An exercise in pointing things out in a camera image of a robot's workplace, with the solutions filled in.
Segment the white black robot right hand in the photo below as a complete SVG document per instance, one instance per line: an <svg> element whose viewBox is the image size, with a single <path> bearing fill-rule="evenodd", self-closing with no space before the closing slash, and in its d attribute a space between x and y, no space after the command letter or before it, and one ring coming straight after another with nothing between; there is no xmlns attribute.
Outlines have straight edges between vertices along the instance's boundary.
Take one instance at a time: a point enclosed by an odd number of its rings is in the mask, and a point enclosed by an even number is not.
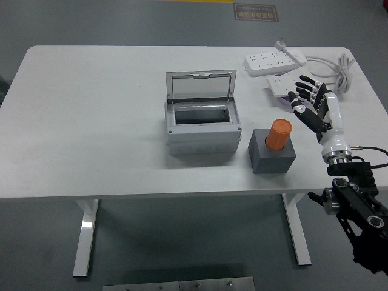
<svg viewBox="0 0 388 291"><path fill-rule="evenodd" d="M321 155L327 164L347 163L352 150L344 139L344 125L336 94L324 83L301 75L296 82L296 92L288 92L295 116L316 133L322 145Z"/></svg>

